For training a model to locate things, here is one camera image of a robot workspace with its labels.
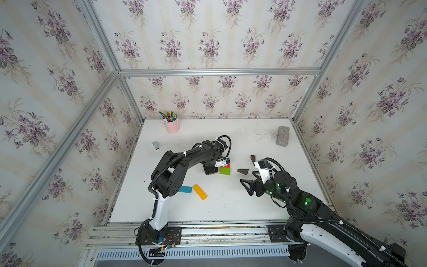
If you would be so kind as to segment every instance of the blue block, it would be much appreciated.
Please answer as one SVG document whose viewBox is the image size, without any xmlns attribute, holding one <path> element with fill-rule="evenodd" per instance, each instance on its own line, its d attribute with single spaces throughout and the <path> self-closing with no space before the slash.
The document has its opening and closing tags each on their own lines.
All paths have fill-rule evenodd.
<svg viewBox="0 0 427 267">
<path fill-rule="evenodd" d="M 181 186 L 181 189 L 178 192 L 181 193 L 191 193 L 193 188 L 191 186 Z"/>
</svg>

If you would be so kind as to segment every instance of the pink pen holder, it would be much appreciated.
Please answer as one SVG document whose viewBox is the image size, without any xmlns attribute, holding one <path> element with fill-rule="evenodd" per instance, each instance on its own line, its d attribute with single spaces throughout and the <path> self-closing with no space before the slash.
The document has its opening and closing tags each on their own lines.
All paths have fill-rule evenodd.
<svg viewBox="0 0 427 267">
<path fill-rule="evenodd" d="M 166 126 L 166 131 L 170 134 L 174 134 L 179 132 L 179 119 L 176 118 L 176 120 L 172 122 L 166 122 L 164 121 L 163 124 Z"/>
</svg>

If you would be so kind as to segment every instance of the white arm segment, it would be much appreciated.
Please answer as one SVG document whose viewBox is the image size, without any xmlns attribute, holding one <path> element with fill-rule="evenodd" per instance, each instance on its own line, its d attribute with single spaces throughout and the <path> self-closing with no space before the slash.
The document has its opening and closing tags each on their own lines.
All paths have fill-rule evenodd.
<svg viewBox="0 0 427 267">
<path fill-rule="evenodd" d="M 366 262 L 361 256 L 356 255 L 356 252 L 349 246 L 324 229 L 314 224 L 303 224 L 301 229 L 302 239 L 323 248 L 349 265 L 360 267 L 362 262 Z"/>
<path fill-rule="evenodd" d="M 268 168 L 261 169 L 260 164 L 257 161 L 254 162 L 254 165 L 260 171 L 261 180 L 263 181 L 263 184 L 265 184 L 270 180 L 270 170 Z"/>
<path fill-rule="evenodd" d="M 158 190 L 156 190 L 156 192 L 159 199 L 157 201 L 156 214 L 154 215 L 154 219 L 150 221 L 150 225 L 152 228 L 159 231 L 167 224 L 167 214 L 169 212 L 170 200 L 172 197 L 163 198 Z"/>
</svg>

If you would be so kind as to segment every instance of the green block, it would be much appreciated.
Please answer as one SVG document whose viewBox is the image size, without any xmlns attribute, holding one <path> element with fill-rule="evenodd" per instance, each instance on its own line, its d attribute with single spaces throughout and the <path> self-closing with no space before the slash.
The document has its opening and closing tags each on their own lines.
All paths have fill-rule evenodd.
<svg viewBox="0 0 427 267">
<path fill-rule="evenodd" d="M 230 168 L 221 167 L 221 168 L 219 168 L 219 173 L 220 174 L 225 174 L 225 175 L 230 175 L 231 174 L 231 169 Z"/>
</svg>

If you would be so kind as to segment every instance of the triangular wooden block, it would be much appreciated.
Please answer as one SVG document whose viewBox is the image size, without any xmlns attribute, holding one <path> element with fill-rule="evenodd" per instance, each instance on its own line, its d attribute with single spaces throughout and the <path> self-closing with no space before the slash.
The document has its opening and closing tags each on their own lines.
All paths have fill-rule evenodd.
<svg viewBox="0 0 427 267">
<path fill-rule="evenodd" d="M 237 169 L 238 173 L 243 173 L 244 175 L 248 175 L 249 169 Z"/>
</svg>

